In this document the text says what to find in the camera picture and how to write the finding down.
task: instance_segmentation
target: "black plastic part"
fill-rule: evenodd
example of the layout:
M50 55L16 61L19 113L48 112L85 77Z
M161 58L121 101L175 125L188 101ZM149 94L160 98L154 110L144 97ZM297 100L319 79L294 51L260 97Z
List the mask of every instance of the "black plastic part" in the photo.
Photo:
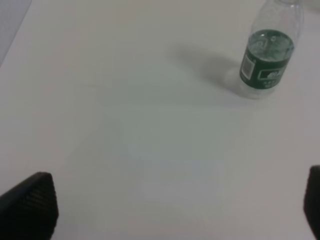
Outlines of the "black plastic part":
M304 197L304 213L317 240L320 240L320 166L310 169Z
M58 216L52 175L38 172L0 197L0 240L49 240Z

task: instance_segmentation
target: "white table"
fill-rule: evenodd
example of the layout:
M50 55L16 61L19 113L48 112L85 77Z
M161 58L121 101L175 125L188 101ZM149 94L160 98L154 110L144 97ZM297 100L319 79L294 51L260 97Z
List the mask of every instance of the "white table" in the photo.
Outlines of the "white table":
M271 97L215 83L263 2L33 0L0 69L0 192L51 172L54 240L313 239L320 12Z

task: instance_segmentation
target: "plastic bottle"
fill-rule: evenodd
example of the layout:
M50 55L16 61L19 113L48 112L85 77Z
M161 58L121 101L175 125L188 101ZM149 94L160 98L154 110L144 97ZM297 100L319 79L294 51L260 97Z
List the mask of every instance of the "plastic bottle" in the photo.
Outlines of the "plastic bottle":
M302 0L267 0L255 19L240 67L242 93L271 94L297 47L303 25Z

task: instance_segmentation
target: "clear plastic bottle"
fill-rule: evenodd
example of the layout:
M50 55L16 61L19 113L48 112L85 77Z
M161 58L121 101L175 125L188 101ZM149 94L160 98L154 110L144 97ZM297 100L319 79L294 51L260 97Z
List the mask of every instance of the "clear plastic bottle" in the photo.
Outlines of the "clear plastic bottle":
M240 68L242 93L271 94L294 52L303 25L302 0L267 0L255 19Z

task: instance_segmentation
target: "barcode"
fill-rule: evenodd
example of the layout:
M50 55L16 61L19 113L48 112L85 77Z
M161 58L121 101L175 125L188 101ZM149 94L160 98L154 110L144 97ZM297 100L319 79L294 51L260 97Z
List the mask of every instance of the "barcode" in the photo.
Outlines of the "barcode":
M241 71L248 80L251 79L251 75L254 71L254 68L255 68L255 64L248 58L247 55L245 55Z

